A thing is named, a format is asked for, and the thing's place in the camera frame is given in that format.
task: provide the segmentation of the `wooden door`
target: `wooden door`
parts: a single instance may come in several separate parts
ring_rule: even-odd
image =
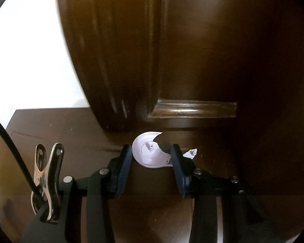
[[[58,0],[99,123],[231,123],[262,62],[276,0]]]

